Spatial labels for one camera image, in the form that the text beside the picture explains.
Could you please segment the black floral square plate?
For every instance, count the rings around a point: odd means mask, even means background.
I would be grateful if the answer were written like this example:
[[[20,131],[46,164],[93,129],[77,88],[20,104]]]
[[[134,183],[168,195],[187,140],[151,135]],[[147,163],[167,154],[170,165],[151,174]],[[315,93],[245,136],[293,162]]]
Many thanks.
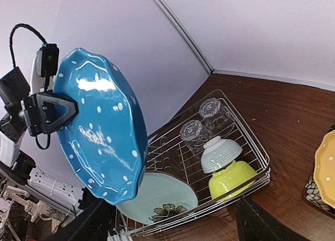
[[[331,131],[334,131],[334,125],[330,127],[328,133]],[[314,181],[314,169],[305,184],[305,187],[303,190],[303,196],[307,201],[312,203],[318,209],[334,217],[334,208],[324,203],[320,196],[319,189]]]

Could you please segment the yellow dotted scalloped plate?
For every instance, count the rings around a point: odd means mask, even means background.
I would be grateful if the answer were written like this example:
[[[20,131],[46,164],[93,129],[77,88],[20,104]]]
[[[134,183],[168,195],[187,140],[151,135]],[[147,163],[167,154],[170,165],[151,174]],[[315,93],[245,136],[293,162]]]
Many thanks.
[[[324,135],[315,152],[314,181],[324,203],[334,208],[334,131]]]

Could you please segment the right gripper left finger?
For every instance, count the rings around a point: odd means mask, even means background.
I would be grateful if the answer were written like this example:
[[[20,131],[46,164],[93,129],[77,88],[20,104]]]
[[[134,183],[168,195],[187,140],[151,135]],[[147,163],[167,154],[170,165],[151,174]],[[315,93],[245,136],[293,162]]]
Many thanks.
[[[46,240],[107,240],[109,224],[114,214],[114,206],[103,199],[97,199],[69,225]]]

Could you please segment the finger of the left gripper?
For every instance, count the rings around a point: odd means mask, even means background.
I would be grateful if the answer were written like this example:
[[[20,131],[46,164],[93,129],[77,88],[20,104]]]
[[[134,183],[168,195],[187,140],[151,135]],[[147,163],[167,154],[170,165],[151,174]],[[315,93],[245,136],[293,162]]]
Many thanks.
[[[35,94],[34,98],[38,115],[37,134],[51,134],[57,131],[79,112],[77,102],[67,96],[40,92]]]

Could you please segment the blue dotted scalloped plate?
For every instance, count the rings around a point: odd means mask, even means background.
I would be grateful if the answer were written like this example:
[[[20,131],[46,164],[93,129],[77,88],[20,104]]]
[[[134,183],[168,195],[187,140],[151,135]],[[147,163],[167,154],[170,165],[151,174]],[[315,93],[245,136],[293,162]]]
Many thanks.
[[[147,131],[120,69],[102,55],[76,48],[62,59],[53,91],[78,106],[57,134],[79,180],[111,205],[135,198],[146,167]]]

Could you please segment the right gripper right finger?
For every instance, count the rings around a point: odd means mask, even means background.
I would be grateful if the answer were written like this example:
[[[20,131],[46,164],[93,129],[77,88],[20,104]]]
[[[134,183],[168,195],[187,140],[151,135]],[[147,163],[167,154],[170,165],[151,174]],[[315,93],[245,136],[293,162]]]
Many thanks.
[[[239,240],[307,240],[248,197],[242,197],[236,206],[236,223]]]

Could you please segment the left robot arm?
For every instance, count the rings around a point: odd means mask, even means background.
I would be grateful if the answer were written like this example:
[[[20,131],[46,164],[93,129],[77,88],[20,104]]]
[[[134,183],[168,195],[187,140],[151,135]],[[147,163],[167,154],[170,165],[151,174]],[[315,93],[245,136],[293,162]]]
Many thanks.
[[[1,175],[26,185],[36,163],[20,149],[24,134],[51,134],[73,119],[79,109],[76,101],[51,91],[30,94],[18,67],[1,78],[1,99],[7,112],[1,118]]]

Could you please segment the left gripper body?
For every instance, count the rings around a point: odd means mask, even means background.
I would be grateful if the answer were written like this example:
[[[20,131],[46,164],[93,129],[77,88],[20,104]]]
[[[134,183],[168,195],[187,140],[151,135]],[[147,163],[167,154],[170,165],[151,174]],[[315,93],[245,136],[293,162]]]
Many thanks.
[[[30,136],[37,136],[41,134],[41,120],[36,95],[26,97],[21,100],[20,103]]]

